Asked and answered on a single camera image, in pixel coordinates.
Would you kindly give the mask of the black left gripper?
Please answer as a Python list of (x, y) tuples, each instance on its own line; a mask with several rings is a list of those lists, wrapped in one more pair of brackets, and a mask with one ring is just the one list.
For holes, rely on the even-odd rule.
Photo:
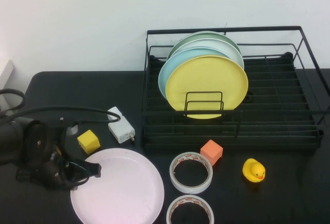
[(45, 188), (77, 190), (89, 177), (101, 177), (101, 165), (80, 161), (65, 150), (66, 130), (33, 123), (26, 133), (23, 155), (18, 165), (18, 181)]

